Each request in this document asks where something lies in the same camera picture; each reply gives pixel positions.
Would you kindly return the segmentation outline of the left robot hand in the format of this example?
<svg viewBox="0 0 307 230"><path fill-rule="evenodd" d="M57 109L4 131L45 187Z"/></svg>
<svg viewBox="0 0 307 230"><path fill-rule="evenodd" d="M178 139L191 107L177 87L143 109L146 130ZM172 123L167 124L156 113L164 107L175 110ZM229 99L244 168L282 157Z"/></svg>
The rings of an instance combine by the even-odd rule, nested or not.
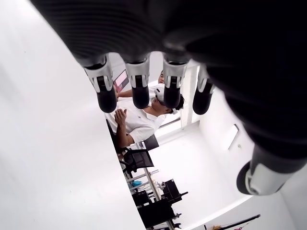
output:
<svg viewBox="0 0 307 230"><path fill-rule="evenodd" d="M174 108L188 62L200 63L193 110L214 87L254 141L239 172L247 195L279 191L307 163L307 3L304 0L35 0L85 70L103 112L116 107L109 53L125 62L138 108L149 102L149 54L164 55Z"/></svg>

